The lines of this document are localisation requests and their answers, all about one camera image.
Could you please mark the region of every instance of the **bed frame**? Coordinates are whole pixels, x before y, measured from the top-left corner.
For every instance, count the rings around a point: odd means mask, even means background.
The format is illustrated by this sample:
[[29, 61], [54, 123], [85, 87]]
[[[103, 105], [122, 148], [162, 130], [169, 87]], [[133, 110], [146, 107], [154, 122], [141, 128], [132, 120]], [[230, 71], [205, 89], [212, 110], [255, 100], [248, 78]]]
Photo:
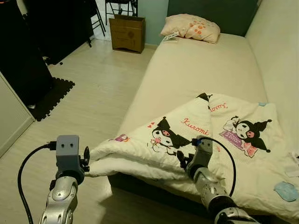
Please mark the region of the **bed frame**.
[[[258, 0], [169, 0], [168, 16], [188, 13], [216, 22], [221, 32], [245, 36], [258, 8]], [[206, 208], [197, 202], [169, 193], [133, 176], [117, 173], [108, 177], [113, 188], [169, 205], [203, 218], [210, 218]], [[261, 223], [271, 223], [270, 216], [254, 216]]]

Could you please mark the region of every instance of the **beige mattress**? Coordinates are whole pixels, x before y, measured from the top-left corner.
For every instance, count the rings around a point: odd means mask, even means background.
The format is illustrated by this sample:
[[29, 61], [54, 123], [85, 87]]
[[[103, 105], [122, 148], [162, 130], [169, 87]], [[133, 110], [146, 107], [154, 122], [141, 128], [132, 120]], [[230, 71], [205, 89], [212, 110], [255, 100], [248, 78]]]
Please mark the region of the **beige mattress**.
[[119, 133], [128, 133], [202, 92], [267, 101], [256, 59], [244, 37], [221, 34], [218, 43], [184, 38], [161, 43]]

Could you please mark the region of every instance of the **light wooden floor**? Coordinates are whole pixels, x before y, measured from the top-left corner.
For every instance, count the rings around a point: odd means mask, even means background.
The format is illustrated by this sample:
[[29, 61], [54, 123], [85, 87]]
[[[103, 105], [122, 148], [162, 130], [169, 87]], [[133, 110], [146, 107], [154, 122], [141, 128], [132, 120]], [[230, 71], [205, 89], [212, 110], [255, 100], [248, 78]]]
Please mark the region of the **light wooden floor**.
[[[111, 50], [111, 42], [93, 41], [51, 66], [53, 76], [75, 82], [73, 89], [52, 111], [35, 122], [0, 158], [0, 223], [24, 224], [27, 217], [17, 190], [16, 178], [25, 156], [61, 134], [80, 136], [80, 149], [114, 137], [133, 100], [154, 50], [141, 55]], [[26, 165], [23, 190], [34, 222], [45, 207], [50, 181], [56, 173], [55, 152], [35, 154]], [[111, 188], [106, 177], [86, 178], [78, 190], [75, 224], [185, 224], [208, 223], [185, 212]]]

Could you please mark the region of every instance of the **bed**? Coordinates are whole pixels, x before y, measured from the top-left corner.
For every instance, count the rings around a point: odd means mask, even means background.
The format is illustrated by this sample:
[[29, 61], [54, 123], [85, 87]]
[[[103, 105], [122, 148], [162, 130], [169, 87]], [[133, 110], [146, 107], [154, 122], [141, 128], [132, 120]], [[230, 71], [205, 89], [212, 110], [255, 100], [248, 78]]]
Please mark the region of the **bed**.
[[[151, 59], [119, 134], [144, 125], [203, 91], [229, 96], [238, 93], [239, 98], [249, 102], [267, 102], [256, 57], [244, 37], [258, 4], [258, 1], [251, 0], [226, 0], [221, 3], [170, 0], [168, 15], [190, 13], [206, 17], [218, 23], [222, 34], [217, 44], [183, 38], [178, 43], [161, 43]], [[170, 187], [166, 182], [123, 173], [108, 178], [112, 187], [203, 217], [208, 216], [206, 209], [199, 203], [199, 197]], [[262, 223], [270, 223], [271, 217], [265, 212], [251, 210], [249, 213], [259, 215]]]

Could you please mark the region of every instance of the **pillow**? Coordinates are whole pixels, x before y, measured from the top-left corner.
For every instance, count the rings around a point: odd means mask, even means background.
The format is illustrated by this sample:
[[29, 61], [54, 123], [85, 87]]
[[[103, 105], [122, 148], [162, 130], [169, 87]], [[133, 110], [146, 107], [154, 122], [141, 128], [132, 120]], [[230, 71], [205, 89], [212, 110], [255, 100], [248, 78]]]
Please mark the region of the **pillow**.
[[166, 18], [166, 24], [161, 34], [166, 36], [177, 31], [180, 37], [209, 43], [216, 43], [220, 34], [220, 28], [216, 23], [189, 14], [172, 15]]

